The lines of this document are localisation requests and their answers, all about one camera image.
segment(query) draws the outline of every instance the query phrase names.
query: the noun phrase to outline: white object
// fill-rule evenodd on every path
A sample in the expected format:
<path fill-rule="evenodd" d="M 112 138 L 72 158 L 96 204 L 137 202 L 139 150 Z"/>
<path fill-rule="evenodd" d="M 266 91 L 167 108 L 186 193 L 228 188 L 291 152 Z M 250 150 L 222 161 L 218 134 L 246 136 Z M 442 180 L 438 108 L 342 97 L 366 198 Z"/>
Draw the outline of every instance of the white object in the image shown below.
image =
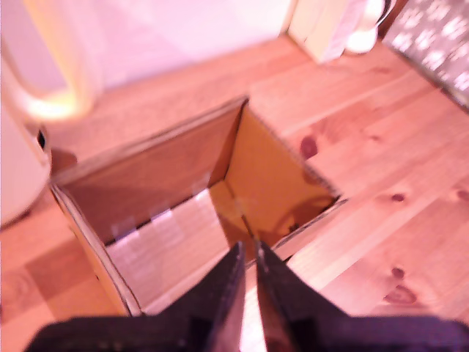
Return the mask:
<path fill-rule="evenodd" d="M 36 87 L 63 86 L 26 11 L 56 11 L 104 89 L 275 39 L 294 0 L 2 0 L 2 45 Z"/>
<path fill-rule="evenodd" d="M 378 26 L 388 17 L 394 8 L 396 0 L 391 0 L 391 6 L 385 10 L 385 0 L 368 0 L 363 17 L 356 30 L 349 36 L 345 50 L 353 54 L 369 52 L 376 43 Z"/>
<path fill-rule="evenodd" d="M 0 215 L 1 226 L 24 213 L 48 182 L 51 156 L 38 142 L 39 122 L 84 116 L 100 94 L 100 79 L 59 8 L 25 0 L 37 31 L 62 72 L 66 87 L 37 94 L 15 70 L 7 48 L 1 50 Z"/>
<path fill-rule="evenodd" d="M 367 3 L 368 0 L 298 0 L 288 33 L 316 62 L 336 59 L 344 52 Z"/>
<path fill-rule="evenodd" d="M 4 226 L 24 213 L 41 194 L 51 172 L 51 158 L 47 139 L 41 148 L 37 136 L 13 119 L 3 102 L 0 169 L 0 216 Z"/>

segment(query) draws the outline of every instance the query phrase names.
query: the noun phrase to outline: wood grain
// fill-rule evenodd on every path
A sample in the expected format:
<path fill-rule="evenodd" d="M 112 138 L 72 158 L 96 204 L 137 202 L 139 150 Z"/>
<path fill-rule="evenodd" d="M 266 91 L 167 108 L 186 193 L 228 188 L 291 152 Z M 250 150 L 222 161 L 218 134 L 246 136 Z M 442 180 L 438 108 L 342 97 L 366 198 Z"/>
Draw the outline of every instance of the wood grain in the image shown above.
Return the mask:
<path fill-rule="evenodd" d="M 286 243 L 286 251 L 303 247 L 291 267 L 355 314 L 431 312 L 469 323 L 469 118 L 380 43 L 318 66 L 281 37 L 108 92 L 88 119 L 49 126 L 51 144 L 83 161 L 247 92 L 294 151 L 305 136 L 314 140 L 308 162 L 350 198 L 307 240 Z M 2 292 L 28 287 L 9 304 L 4 296 L 3 351 L 20 351 L 57 318 L 112 311 L 51 200 L 0 233 Z M 32 263 L 51 253 L 75 258 L 80 279 L 46 264 L 33 275 Z M 255 290 L 244 325 L 242 351 L 264 351 Z"/>

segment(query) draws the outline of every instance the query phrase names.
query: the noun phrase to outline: white mug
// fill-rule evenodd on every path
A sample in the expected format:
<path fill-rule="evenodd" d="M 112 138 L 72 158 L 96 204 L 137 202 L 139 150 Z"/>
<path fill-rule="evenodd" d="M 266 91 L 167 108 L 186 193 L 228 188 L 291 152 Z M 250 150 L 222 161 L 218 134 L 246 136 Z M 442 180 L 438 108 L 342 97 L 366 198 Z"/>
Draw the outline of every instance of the white mug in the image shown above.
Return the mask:
<path fill-rule="evenodd" d="M 48 182 L 51 152 L 40 124 L 86 115 L 101 93 L 100 75 L 59 2 L 24 0 L 23 4 L 64 77 L 67 86 L 63 90 L 40 96 L 28 90 L 2 45 L 1 226 L 24 213 Z"/>
<path fill-rule="evenodd" d="M 345 51 L 365 54 L 372 50 L 378 37 L 378 26 L 388 17 L 395 5 L 396 0 L 368 0 L 357 28 L 347 40 Z"/>

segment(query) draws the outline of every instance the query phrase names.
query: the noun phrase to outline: wall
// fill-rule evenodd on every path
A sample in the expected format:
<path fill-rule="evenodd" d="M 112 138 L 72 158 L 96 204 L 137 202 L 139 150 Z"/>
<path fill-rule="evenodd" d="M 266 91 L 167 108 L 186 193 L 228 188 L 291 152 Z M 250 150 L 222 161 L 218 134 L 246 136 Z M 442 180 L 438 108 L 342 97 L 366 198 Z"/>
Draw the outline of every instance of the wall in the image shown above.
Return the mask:
<path fill-rule="evenodd" d="M 278 35 L 290 0 L 46 0 L 71 22 L 104 87 L 125 84 Z M 23 77 L 63 85 L 21 0 L 3 0 L 2 39 Z"/>

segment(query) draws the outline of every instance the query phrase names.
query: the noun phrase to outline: cardboard box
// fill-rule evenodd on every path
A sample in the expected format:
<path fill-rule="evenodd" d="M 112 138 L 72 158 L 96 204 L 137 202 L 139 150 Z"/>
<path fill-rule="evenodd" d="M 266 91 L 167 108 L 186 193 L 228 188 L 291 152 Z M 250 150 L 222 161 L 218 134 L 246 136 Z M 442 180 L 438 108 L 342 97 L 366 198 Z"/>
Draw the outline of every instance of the cardboard box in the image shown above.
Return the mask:
<path fill-rule="evenodd" d="M 237 241 L 253 287 L 253 238 L 278 248 L 339 198 L 245 98 L 68 169 L 52 189 L 108 294 L 132 315 L 166 308 Z"/>
<path fill-rule="evenodd" d="M 367 0 L 299 0 L 288 34 L 318 63 L 342 55 Z"/>

